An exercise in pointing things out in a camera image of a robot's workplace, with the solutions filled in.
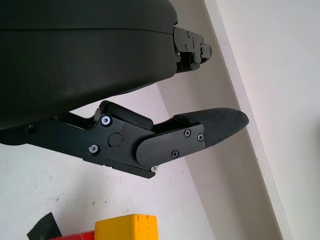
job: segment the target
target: red object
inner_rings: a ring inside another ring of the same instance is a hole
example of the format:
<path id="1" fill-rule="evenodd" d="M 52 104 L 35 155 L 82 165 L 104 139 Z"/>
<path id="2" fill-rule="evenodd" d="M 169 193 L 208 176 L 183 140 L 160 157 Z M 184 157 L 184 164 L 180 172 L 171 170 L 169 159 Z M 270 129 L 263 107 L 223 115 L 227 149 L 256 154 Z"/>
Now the red object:
<path id="1" fill-rule="evenodd" d="M 51 240 L 94 240 L 94 239 L 95 239 L 95 231 L 87 231 L 83 233 L 77 233 L 74 235 L 52 238 Z"/>

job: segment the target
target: black object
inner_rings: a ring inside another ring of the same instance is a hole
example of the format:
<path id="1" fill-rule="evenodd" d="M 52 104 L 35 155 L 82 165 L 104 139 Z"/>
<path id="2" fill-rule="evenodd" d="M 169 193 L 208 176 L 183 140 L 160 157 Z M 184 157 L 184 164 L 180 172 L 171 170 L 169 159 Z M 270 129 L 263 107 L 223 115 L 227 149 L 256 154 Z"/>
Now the black object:
<path id="1" fill-rule="evenodd" d="M 151 178 L 159 164 L 203 150 L 248 124 L 234 109 L 152 120 L 104 101 L 197 70 L 212 56 L 175 27 L 168 0 L 0 2 L 0 143 L 32 144 Z"/>
<path id="2" fill-rule="evenodd" d="M 211 48 L 177 22 L 168 0 L 1 1 L 0 130 L 199 68 Z"/>
<path id="3" fill-rule="evenodd" d="M 65 113 L 2 130 L 0 136 L 151 178 L 152 167 L 215 145 L 248 122 L 241 111 L 217 108 L 175 115 L 154 125 L 149 118 L 103 101 L 91 118 Z"/>
<path id="4" fill-rule="evenodd" d="M 52 212 L 41 218 L 27 234 L 29 240 L 48 240 L 62 237 Z"/>

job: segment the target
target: white floor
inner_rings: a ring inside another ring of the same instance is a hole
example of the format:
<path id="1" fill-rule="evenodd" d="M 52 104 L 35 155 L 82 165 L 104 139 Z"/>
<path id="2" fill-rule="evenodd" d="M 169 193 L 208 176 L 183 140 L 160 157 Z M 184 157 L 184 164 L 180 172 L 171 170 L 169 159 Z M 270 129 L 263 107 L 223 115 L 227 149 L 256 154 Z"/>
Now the white floor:
<path id="1" fill-rule="evenodd" d="M 154 123 L 168 119 L 156 84 L 111 100 Z M 74 112 L 89 117 L 99 103 Z M 0 145 L 1 238 L 26 240 L 49 212 L 63 235 L 93 230 L 98 220 L 140 213 L 157 216 L 160 240 L 215 239 L 184 158 L 144 179 L 27 144 Z"/>

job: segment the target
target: yellow plastic block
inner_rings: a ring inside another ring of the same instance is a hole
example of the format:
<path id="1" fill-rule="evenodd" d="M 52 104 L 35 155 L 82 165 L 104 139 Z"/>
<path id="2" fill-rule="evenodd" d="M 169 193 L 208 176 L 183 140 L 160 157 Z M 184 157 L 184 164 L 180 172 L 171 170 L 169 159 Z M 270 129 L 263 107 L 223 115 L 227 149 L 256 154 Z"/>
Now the yellow plastic block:
<path id="1" fill-rule="evenodd" d="M 133 214 L 97 221 L 94 240 L 159 240 L 157 218 Z"/>

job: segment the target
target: yellow object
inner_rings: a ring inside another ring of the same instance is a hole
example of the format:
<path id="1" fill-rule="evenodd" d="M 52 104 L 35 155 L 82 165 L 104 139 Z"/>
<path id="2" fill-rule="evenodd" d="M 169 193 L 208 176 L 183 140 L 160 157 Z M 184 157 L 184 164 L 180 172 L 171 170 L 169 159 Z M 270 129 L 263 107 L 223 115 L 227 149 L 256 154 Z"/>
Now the yellow object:
<path id="1" fill-rule="evenodd" d="M 159 240 L 157 217 L 132 214 L 97 221 L 94 240 Z"/>

